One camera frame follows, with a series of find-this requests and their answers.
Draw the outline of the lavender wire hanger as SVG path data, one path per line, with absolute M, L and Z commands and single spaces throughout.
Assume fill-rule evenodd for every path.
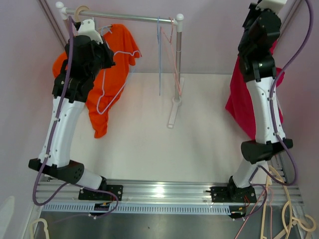
M 115 66 L 105 69 L 102 80 L 102 95 L 98 98 L 96 110 L 102 115 L 120 95 L 127 81 L 131 66 L 142 54 L 131 33 L 122 24 L 113 24 L 110 31 L 104 30 L 103 37 L 114 52 Z

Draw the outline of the orange t shirt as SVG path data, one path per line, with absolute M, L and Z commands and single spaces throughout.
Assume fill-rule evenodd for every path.
M 75 59 L 77 57 L 76 43 L 84 35 L 78 34 L 73 37 L 73 58 L 71 64 L 71 75 L 69 84 L 72 79 L 76 80 L 73 73 L 80 73 L 81 69 L 77 67 Z M 94 81 L 87 82 L 90 88 L 86 97 L 86 107 L 89 112 L 89 118 L 95 131 L 94 137 L 101 138 L 107 133 L 109 110 L 119 100 L 124 85 L 126 83 L 130 66 L 135 66 L 136 58 L 141 57 L 141 53 L 136 45 L 129 30 L 122 24 L 113 24 L 111 30 L 102 36 L 106 47 L 114 50 L 113 60 L 115 65 L 111 68 L 101 69 L 95 76 Z M 61 80 L 65 80 L 67 71 L 67 62 L 69 54 L 69 43 L 65 46 L 65 53 L 62 53 L 53 64 L 53 76 L 55 82 L 61 75 Z

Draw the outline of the blue wire hanger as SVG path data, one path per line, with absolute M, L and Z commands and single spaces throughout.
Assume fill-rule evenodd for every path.
M 159 96 L 161 96 L 161 27 L 159 22 L 160 17 L 157 18 L 157 41 L 158 41 L 158 64 L 159 64 Z

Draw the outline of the pink wire hanger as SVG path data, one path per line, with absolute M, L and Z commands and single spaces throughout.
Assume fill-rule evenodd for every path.
M 174 54 L 174 49 L 173 49 L 173 45 L 172 45 L 172 35 L 173 35 L 173 28 L 174 28 L 174 21 L 171 17 L 169 17 L 169 21 L 171 24 L 171 32 L 170 35 L 168 36 L 165 31 L 163 30 L 162 27 L 160 27 L 160 32 L 161 35 L 165 37 L 165 39 L 167 40 L 168 44 L 169 44 L 169 48 L 166 46 L 166 44 L 164 44 L 165 49 L 166 49 L 166 53 L 168 56 L 168 60 L 171 64 L 171 68 L 173 70 L 173 75 L 174 75 L 174 82 L 175 82 L 175 86 L 177 88 L 177 95 L 180 97 L 181 96 L 181 87 L 180 87 L 180 82 L 177 79 L 177 65 L 175 62 L 175 54 Z

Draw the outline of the crimson t shirt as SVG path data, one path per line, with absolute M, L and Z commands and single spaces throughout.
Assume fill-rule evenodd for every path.
M 248 135 L 255 139 L 256 124 L 251 96 L 240 71 L 240 57 L 237 57 L 230 81 L 230 95 L 225 109 L 232 115 L 236 123 Z

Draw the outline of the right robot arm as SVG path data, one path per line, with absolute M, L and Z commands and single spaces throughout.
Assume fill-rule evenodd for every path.
M 293 146 L 280 125 L 275 94 L 277 69 L 270 51 L 280 36 L 278 13 L 285 4 L 284 0 L 252 3 L 243 23 L 244 32 L 238 46 L 239 68 L 252 100 L 256 134 L 254 140 L 241 144 L 244 159 L 227 184 L 227 197 L 232 203 L 242 203 L 245 196 L 255 192 L 250 183 L 259 167 Z

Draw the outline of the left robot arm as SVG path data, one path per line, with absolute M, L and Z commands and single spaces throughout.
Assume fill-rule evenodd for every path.
M 30 169 L 70 184 L 90 188 L 97 200 L 107 195 L 104 178 L 71 160 L 70 148 L 75 127 L 102 69 L 115 65 L 114 53 L 101 35 L 77 35 L 65 45 L 65 54 L 58 60 L 60 71 L 52 90 L 53 110 L 49 131 L 39 156 L 28 163 Z

